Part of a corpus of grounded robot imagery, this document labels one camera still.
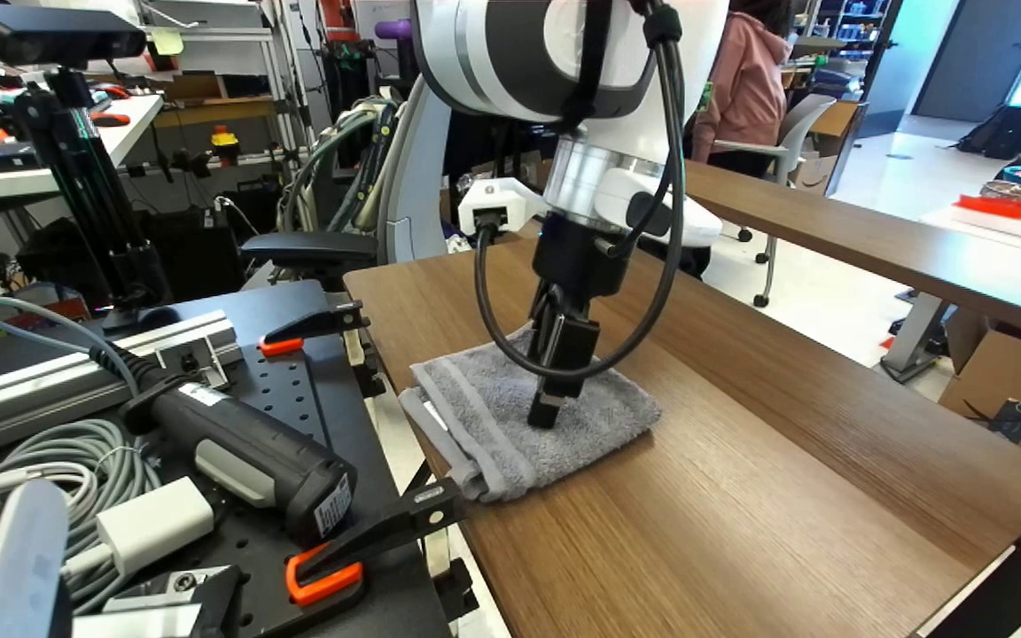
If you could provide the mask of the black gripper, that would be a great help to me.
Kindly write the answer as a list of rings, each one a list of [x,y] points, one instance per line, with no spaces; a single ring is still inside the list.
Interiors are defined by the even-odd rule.
[[[584,368],[593,367],[598,324],[590,310],[597,297],[617,295],[627,272],[627,236],[546,217],[532,269],[538,292],[532,303],[529,358],[549,380],[538,383],[529,422],[552,431],[561,409],[582,395]]]

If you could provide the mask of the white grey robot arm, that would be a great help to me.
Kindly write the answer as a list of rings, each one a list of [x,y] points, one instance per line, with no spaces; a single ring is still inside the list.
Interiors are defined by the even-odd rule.
[[[441,101],[557,128],[529,349],[500,334],[485,259],[477,259],[491,338],[538,377],[529,409],[537,431],[552,431],[590,377],[648,338],[681,251],[718,237],[718,217],[685,190],[685,140],[727,16],[730,0],[414,0],[424,78]],[[668,249],[665,282],[640,331],[597,361],[590,304],[621,292],[642,240]]]

